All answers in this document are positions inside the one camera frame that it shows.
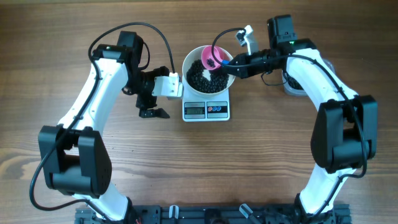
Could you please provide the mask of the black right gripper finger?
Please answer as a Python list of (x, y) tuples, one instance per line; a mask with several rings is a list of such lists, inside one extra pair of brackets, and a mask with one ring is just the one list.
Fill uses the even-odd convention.
[(222, 66), (222, 71), (229, 75), (236, 76), (238, 78), (245, 78), (246, 77), (246, 69), (245, 68), (232, 68), (232, 67), (225, 67)]
[(229, 66), (243, 66), (244, 65), (244, 54), (238, 54), (231, 61), (228, 62)]

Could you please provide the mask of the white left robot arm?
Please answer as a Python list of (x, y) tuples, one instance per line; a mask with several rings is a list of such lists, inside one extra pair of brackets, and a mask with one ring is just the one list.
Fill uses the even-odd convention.
[(73, 106), (55, 126), (38, 135), (48, 188), (85, 203), (100, 223), (140, 223), (131, 199), (111, 181), (112, 163), (103, 142), (103, 129), (120, 93), (134, 95), (141, 118), (166, 118), (157, 98), (178, 98), (183, 84), (174, 68), (148, 71), (141, 65), (147, 44), (135, 32), (122, 31), (116, 45), (95, 40), (88, 50), (91, 70)]

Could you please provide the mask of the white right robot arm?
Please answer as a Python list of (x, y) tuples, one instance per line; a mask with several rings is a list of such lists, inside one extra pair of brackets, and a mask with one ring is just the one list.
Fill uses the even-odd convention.
[(347, 179), (366, 175), (376, 154), (377, 102), (345, 85), (330, 69), (310, 39), (299, 39), (290, 15), (267, 21), (269, 49), (255, 49), (249, 27), (235, 27), (240, 45), (247, 46), (221, 68), (241, 79), (281, 69), (305, 91), (317, 110), (310, 149), (315, 167), (296, 196), (295, 223), (331, 218), (333, 201)]

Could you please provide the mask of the pink scoop with blue handle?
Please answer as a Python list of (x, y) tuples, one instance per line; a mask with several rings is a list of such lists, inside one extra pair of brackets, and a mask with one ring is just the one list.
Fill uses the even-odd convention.
[[(212, 59), (215, 63), (215, 68), (211, 68), (207, 65), (206, 60)], [(206, 70), (216, 70), (221, 67), (220, 62), (228, 63), (230, 61), (229, 55), (221, 47), (214, 46), (214, 50), (211, 51), (211, 46), (206, 45), (201, 53), (201, 62)]]

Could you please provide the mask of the white bowl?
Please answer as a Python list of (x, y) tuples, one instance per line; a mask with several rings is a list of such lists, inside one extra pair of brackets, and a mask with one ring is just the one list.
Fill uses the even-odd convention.
[(210, 50), (210, 45), (197, 47), (183, 61), (184, 88), (197, 95), (220, 94), (228, 90), (235, 80), (235, 76), (221, 69), (221, 65), (211, 56)]

